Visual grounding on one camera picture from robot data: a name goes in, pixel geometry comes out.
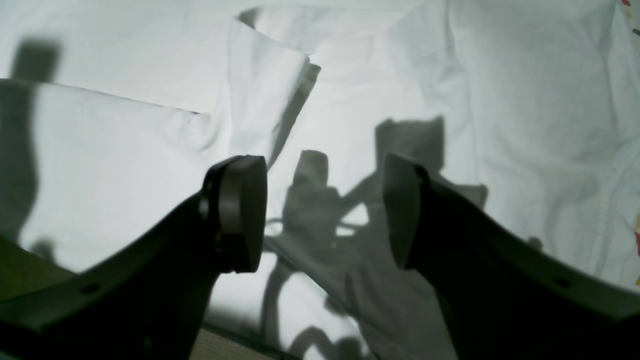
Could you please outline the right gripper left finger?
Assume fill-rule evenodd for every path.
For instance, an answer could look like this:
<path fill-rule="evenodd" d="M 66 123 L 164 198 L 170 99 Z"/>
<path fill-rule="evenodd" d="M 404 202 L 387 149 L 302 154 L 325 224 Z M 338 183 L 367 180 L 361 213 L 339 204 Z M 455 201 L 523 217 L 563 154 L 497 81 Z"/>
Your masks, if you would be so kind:
<path fill-rule="evenodd" d="M 1 302 L 3 360 L 187 360 L 217 278 L 256 272 L 266 160 L 212 166 L 202 189 L 126 248 L 60 284 Z"/>

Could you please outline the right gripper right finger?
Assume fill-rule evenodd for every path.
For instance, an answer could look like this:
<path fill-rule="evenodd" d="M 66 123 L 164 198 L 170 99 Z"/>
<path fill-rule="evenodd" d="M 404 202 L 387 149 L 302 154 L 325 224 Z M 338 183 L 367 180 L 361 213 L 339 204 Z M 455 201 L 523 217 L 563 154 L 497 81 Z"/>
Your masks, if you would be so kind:
<path fill-rule="evenodd" d="M 636 292 L 516 238 L 394 153 L 382 162 L 393 259 L 434 288 L 460 360 L 637 360 Z"/>

